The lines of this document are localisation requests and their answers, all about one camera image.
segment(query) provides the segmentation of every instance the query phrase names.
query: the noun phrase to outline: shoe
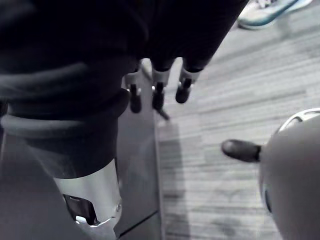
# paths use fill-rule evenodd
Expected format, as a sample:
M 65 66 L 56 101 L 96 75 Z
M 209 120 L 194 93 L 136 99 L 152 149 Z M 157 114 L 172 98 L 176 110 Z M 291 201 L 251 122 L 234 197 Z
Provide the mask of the shoe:
M 230 158 L 247 163 L 259 162 L 261 146 L 250 141 L 229 139 L 221 144 L 222 152 Z
M 283 13 L 309 5 L 313 0 L 254 0 L 249 2 L 237 19 L 241 28 L 259 30 L 266 28 Z

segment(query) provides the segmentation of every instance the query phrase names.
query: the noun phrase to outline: white sneaker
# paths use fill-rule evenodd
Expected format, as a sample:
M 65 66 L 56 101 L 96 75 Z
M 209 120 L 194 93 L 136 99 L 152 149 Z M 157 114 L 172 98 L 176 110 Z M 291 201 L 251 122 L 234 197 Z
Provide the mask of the white sneaker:
M 240 16 L 238 25 L 245 29 L 258 30 L 272 25 L 283 13 L 309 5 L 312 0 L 254 0 L 250 1 Z

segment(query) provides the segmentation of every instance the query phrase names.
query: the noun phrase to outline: black plastic cap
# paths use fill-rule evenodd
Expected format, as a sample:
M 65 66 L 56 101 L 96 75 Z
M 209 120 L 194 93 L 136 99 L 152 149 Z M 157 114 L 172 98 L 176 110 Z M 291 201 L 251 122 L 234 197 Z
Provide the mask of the black plastic cap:
M 222 143 L 222 152 L 230 158 L 247 163 L 259 162 L 261 146 L 249 141 L 229 139 Z
M 152 107 L 155 110 L 161 110 L 165 104 L 165 94 L 164 92 L 153 92 L 152 96 Z
M 184 104 L 190 95 L 190 88 L 178 87 L 175 94 L 175 100 L 179 104 Z
M 130 98 L 130 109 L 134 114 L 138 114 L 142 110 L 141 96 L 131 95 Z

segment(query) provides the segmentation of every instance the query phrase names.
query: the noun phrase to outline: gray plastic object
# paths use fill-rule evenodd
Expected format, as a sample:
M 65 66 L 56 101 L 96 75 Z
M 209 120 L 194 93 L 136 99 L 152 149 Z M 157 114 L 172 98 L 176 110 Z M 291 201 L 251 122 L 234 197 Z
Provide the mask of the gray plastic object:
M 320 108 L 296 113 L 260 152 L 261 197 L 284 240 L 320 236 Z

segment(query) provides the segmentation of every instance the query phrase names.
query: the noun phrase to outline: gray carpet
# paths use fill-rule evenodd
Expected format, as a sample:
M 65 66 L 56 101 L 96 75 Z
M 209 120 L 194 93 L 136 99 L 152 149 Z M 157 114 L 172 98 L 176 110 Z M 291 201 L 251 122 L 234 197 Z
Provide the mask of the gray carpet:
M 175 102 L 181 60 L 158 118 L 167 240 L 280 240 L 263 209 L 256 165 L 220 143 L 265 143 L 297 111 L 320 106 L 320 0 L 260 31 L 233 27 L 194 86 Z

